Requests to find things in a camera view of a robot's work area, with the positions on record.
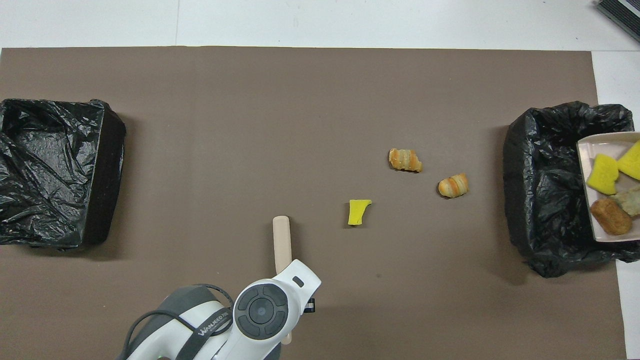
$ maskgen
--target black plastic bag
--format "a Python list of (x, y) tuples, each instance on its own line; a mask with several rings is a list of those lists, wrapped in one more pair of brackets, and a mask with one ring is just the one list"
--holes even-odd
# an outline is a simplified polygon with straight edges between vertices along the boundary
[(103, 242), (120, 190), (125, 133), (100, 100), (0, 103), (0, 245)]
[(633, 130), (631, 111), (622, 105), (590, 108), (577, 101), (529, 109), (509, 126), (502, 160), (509, 235), (541, 276), (640, 259), (640, 241), (595, 241), (576, 146), (589, 135)]

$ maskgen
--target white table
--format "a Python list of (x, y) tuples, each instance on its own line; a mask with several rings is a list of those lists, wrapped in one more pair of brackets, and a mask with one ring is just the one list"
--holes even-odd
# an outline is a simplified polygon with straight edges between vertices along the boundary
[[(590, 0), (0, 0), (0, 49), (169, 45), (592, 51), (599, 103), (640, 129), (640, 43)], [(640, 261), (617, 267), (640, 358)]]

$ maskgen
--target croissant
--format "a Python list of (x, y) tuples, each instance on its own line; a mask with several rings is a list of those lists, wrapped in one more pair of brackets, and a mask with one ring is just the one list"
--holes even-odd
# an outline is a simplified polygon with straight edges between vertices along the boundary
[(393, 148), (389, 150), (389, 163), (398, 170), (422, 171), (422, 163), (418, 160), (415, 150)]
[(462, 174), (453, 175), (438, 183), (438, 191), (442, 196), (446, 197), (459, 197), (465, 195), (469, 191), (469, 182), (467, 181), (467, 175)]

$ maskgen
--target white plate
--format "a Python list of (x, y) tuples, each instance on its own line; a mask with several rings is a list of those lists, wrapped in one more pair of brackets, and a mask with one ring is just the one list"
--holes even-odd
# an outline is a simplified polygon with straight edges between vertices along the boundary
[[(577, 147), (580, 158), (580, 169), (582, 170), (584, 191), (587, 195), (589, 207), (596, 200), (606, 197), (606, 195), (587, 186), (586, 183), (589, 175), (591, 175), (593, 159), (596, 157), (596, 154), (609, 155), (618, 160), (638, 140), (640, 140), (640, 133), (622, 132), (591, 135), (578, 141)], [(640, 181), (620, 172), (620, 177), (618, 181), (616, 181), (616, 190), (618, 192), (626, 191), (636, 185), (640, 185)], [(596, 241), (610, 243), (640, 239), (640, 216), (633, 218), (634, 224), (631, 227), (631, 231), (624, 235), (609, 235), (604, 232), (593, 215), (590, 216), (590, 219), (593, 236)]]

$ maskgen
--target brown paper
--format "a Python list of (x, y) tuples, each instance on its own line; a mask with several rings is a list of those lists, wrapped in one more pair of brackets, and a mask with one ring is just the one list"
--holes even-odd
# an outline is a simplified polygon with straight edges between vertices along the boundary
[[(282, 359), (620, 359), (612, 263), (542, 279), (509, 244), (501, 150), (530, 107), (596, 104), (589, 53), (3, 49), (0, 98), (127, 124), (109, 239), (0, 247), (0, 358), (112, 359), (176, 288), (275, 274), (271, 219), (322, 279)], [(420, 174), (392, 170), (415, 149)], [(438, 182), (466, 172), (456, 199)], [(349, 199), (372, 199), (346, 225)]]

